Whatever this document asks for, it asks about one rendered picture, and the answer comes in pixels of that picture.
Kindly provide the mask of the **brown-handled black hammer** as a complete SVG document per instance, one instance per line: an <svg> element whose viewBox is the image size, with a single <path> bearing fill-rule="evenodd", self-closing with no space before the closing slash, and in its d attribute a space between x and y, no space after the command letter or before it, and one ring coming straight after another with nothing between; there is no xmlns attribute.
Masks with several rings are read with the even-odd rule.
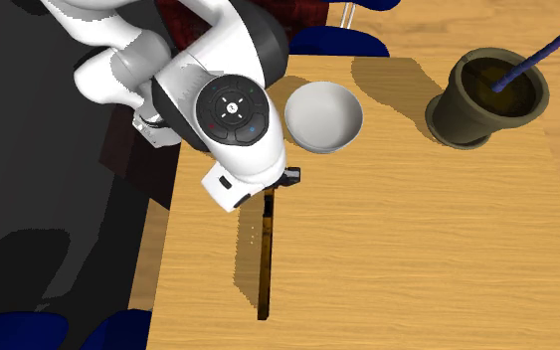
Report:
<svg viewBox="0 0 560 350"><path fill-rule="evenodd" d="M259 273L257 319L265 321L271 309L272 255L274 234L275 191L300 182L300 168L287 167L275 184L264 191L264 210Z"/></svg>

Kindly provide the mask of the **white bowl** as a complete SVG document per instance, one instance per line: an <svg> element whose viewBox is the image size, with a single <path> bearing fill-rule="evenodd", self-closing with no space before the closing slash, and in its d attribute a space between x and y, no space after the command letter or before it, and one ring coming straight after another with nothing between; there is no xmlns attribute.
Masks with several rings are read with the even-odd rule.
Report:
<svg viewBox="0 0 560 350"><path fill-rule="evenodd" d="M360 133L364 112L358 98L332 82L312 82L296 89L284 108L284 122L292 140L318 154L336 152Z"/></svg>

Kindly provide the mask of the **blue chair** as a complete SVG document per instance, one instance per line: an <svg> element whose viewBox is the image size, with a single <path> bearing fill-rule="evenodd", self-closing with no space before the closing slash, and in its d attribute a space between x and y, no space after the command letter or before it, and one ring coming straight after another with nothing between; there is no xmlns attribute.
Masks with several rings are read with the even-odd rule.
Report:
<svg viewBox="0 0 560 350"><path fill-rule="evenodd" d="M104 320L80 350L146 350L152 312L121 310Z"/></svg>
<svg viewBox="0 0 560 350"><path fill-rule="evenodd" d="M314 26L294 35L289 43L291 55L385 57L390 53L378 38L351 28L357 6L384 12L395 8L401 0L322 0L344 3L338 26Z"/></svg>
<svg viewBox="0 0 560 350"><path fill-rule="evenodd" d="M69 323L48 312L0 313L0 350L58 350Z"/></svg>

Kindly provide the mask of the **dark olive plant pot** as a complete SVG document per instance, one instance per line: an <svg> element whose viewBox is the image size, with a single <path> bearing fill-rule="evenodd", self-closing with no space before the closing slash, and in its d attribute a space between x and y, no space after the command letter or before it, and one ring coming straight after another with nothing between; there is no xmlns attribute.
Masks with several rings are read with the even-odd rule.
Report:
<svg viewBox="0 0 560 350"><path fill-rule="evenodd" d="M523 126L546 109L549 87L535 67L513 79L503 90L491 86L524 58L500 48L479 48L453 66L443 93L427 105L426 123L443 144L457 149L484 145L502 129Z"/></svg>

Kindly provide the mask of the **wooden table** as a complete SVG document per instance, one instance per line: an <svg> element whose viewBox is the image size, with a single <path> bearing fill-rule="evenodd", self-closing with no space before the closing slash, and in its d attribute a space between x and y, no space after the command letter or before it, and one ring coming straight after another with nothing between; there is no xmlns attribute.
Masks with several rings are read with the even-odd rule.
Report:
<svg viewBox="0 0 560 350"><path fill-rule="evenodd" d="M286 149L271 312L254 308L253 198L226 213L181 149L148 350L560 350L560 178L540 121L456 150L417 128L449 60L291 58L271 89L330 81L360 100L359 136Z"/></svg>

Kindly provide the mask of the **blue plant stem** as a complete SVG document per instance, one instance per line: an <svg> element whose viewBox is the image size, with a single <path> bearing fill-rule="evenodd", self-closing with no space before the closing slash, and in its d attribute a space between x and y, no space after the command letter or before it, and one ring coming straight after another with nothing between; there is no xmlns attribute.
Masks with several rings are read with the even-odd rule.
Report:
<svg viewBox="0 0 560 350"><path fill-rule="evenodd" d="M493 92L502 92L505 87L510 84L513 80L521 76L523 73L537 65L540 61L544 60L552 53L560 48L560 35L558 35L553 41L547 44L545 47L534 53L529 58L522 61L520 64L514 66L507 73L505 73L499 80L490 85L490 89Z"/></svg>

